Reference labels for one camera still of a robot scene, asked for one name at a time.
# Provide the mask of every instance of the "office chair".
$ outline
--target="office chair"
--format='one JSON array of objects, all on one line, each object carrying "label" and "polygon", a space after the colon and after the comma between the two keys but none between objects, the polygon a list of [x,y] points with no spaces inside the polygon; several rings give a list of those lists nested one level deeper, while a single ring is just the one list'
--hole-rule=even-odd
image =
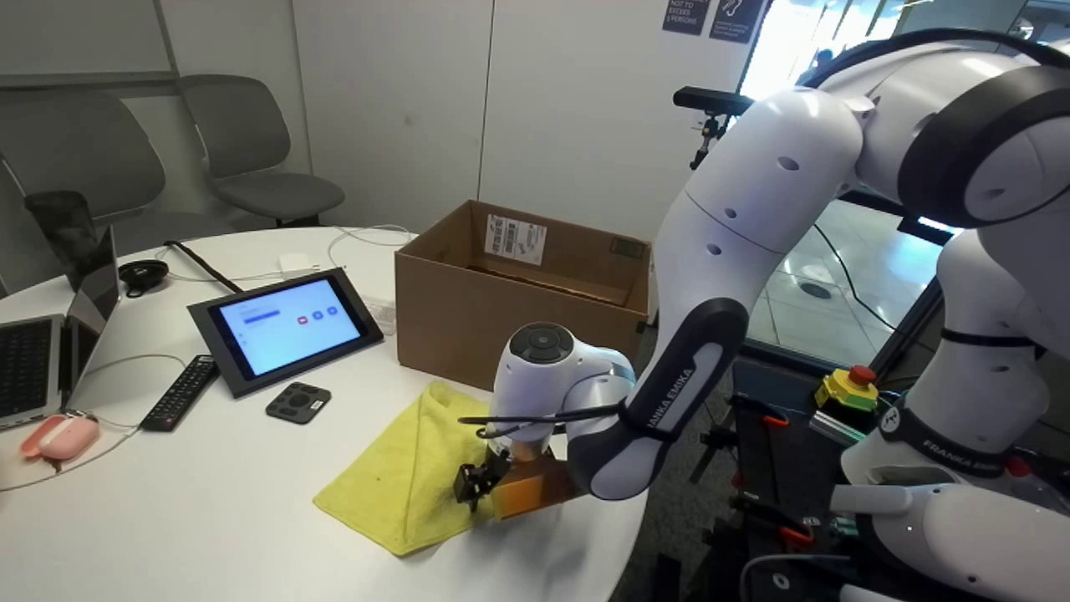
[{"label": "office chair", "polygon": [[97,91],[0,95],[0,169],[18,194],[74,192],[97,225],[111,225],[159,201],[163,169],[134,122]]},{"label": "office chair", "polygon": [[341,192],[330,182],[272,171],[292,155],[292,134],[260,80],[227,73],[181,79],[181,97],[220,201],[268,215],[275,225],[319,225],[319,215],[341,205]]}]

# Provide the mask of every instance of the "white table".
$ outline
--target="white table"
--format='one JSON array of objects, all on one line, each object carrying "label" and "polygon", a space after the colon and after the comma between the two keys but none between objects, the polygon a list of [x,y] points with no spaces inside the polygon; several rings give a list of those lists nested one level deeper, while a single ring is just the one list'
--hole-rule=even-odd
[{"label": "white table", "polygon": [[[577,500],[413,560],[389,556],[312,506],[431,382],[399,365],[396,247],[406,241],[399,230],[337,228],[192,241],[246,287],[345,265],[389,339],[301,376],[336,393],[307,430],[266,416],[280,386],[234,402],[219,382],[175,436],[132,436],[132,426],[181,373],[178,361],[205,353],[188,306],[220,287],[171,252],[149,252],[171,265],[175,281],[141,303],[124,297],[93,355],[97,373],[74,402],[105,422],[97,460],[0,493],[0,600],[610,600],[645,500]],[[0,306],[0,322],[64,310],[68,294],[64,281],[22,291]],[[33,480],[15,460],[23,436],[0,436],[0,484]]]}]

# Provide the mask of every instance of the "pink object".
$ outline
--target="pink object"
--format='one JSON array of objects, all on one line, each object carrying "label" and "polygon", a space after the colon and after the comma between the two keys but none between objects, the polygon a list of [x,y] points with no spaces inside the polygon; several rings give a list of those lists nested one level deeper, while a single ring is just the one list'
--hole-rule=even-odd
[{"label": "pink object", "polygon": [[22,454],[28,463],[74,463],[82,453],[88,453],[102,436],[102,426],[82,416],[49,416],[44,417],[30,439],[22,446]]}]

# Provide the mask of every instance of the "black remote control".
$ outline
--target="black remote control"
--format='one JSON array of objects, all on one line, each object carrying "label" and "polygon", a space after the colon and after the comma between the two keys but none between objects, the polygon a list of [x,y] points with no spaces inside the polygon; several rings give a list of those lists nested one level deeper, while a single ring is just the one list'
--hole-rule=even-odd
[{"label": "black remote control", "polygon": [[201,393],[220,376],[212,355],[199,355],[163,393],[163,400],[145,416],[145,431],[175,431],[181,417],[199,405]]}]

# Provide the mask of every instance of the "tablet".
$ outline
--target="tablet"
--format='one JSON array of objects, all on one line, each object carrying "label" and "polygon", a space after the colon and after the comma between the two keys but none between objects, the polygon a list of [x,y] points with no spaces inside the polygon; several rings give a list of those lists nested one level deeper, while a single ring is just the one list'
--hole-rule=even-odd
[{"label": "tablet", "polygon": [[192,306],[234,400],[380,342],[341,267]]}]

